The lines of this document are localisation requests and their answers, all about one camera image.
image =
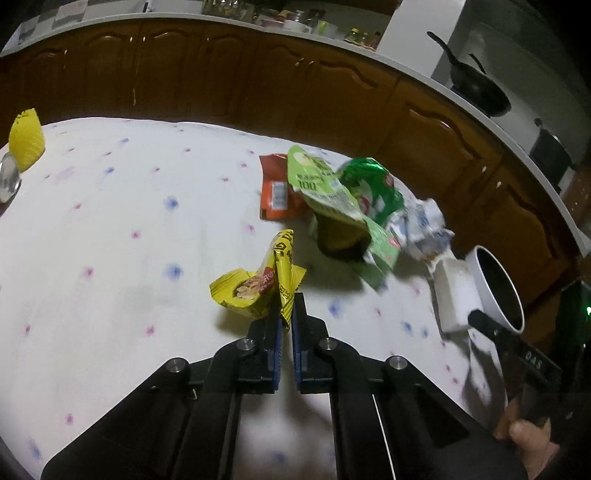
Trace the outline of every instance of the metal bolt head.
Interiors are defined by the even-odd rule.
[[[255,347],[255,345],[256,345],[255,341],[251,340],[248,337],[240,338],[239,340],[236,341],[236,346],[238,347],[238,349],[243,350],[245,352],[252,350]]]
[[[318,342],[318,345],[320,345],[322,350],[334,350],[338,344],[339,341],[332,337],[323,338],[320,342]]]
[[[400,355],[391,356],[388,363],[395,370],[404,370],[408,366],[408,361]]]
[[[185,366],[185,360],[182,358],[171,358],[166,362],[166,370],[172,374],[179,373]]]

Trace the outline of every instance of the wooden cabinet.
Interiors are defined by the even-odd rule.
[[[305,103],[306,66],[313,45],[283,35],[262,36],[239,109],[244,130],[289,138]]]
[[[202,24],[190,20],[142,22],[135,52],[132,116],[186,119],[202,32]]]
[[[245,88],[258,33],[244,27],[209,24],[189,79],[189,120],[233,125]]]
[[[362,56],[317,45],[307,61],[307,92],[293,139],[356,156],[389,99],[398,76]]]
[[[42,124],[69,118],[66,69],[71,38],[65,33],[26,48],[17,67],[24,108],[34,108]]]
[[[570,265],[550,206],[505,165],[466,212],[453,246],[460,253],[483,245],[496,256],[529,305]]]
[[[369,154],[418,198],[435,199],[452,226],[501,162],[491,134],[406,80],[397,85],[376,129]]]
[[[65,108],[73,117],[129,116],[139,21],[99,24],[73,34]]]
[[[252,66],[239,125],[346,155],[362,147],[397,75],[359,55],[266,35]]]
[[[0,59],[0,148],[8,142],[8,134],[15,117],[25,109],[19,92],[19,59],[18,54]]]

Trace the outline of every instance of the finger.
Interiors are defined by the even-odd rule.
[[[506,439],[509,436],[509,427],[511,423],[519,418],[519,397],[515,397],[509,402],[499,423],[493,431],[493,436],[497,440]]]
[[[539,428],[526,420],[518,420],[509,427],[509,436],[524,453],[539,453],[550,443],[550,421]]]
[[[549,459],[550,421],[547,420],[542,428],[521,420],[511,425],[509,434],[514,442],[520,446],[519,458],[527,470],[530,479],[541,472]]]

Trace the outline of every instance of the green snack wrapper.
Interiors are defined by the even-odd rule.
[[[371,243],[363,255],[363,261],[351,262],[351,265],[372,288],[378,289],[392,270],[400,252],[394,235],[361,212],[357,199],[343,187],[332,168],[321,158],[308,155],[296,145],[287,153],[287,181],[295,191],[301,192],[315,213],[349,225],[362,226],[369,232]],[[318,236],[317,228],[315,217],[310,225],[310,235],[315,238]]]
[[[315,212],[367,230],[357,200],[321,158],[312,157],[297,145],[291,147],[287,152],[287,181]]]
[[[404,208],[404,198],[394,187],[394,177],[373,158],[354,158],[337,173],[363,214],[377,224],[384,226],[392,213]]]

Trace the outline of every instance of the black handle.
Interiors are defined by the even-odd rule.
[[[460,61],[452,53],[452,50],[447,46],[447,44],[441,38],[439,38],[433,32],[427,32],[427,35],[429,35],[429,37],[431,37],[433,40],[435,40],[437,43],[439,43],[439,46],[443,49],[443,51],[447,55],[447,58],[449,59],[449,62],[452,65],[458,65],[460,63]]]
[[[482,63],[480,63],[480,60],[478,60],[478,58],[476,58],[476,55],[474,55],[473,53],[469,53],[468,55],[470,55],[472,57],[472,60],[474,60],[476,62],[476,64],[478,65],[478,68],[480,68],[481,72],[484,73],[484,75],[486,75],[486,70],[482,66]]]

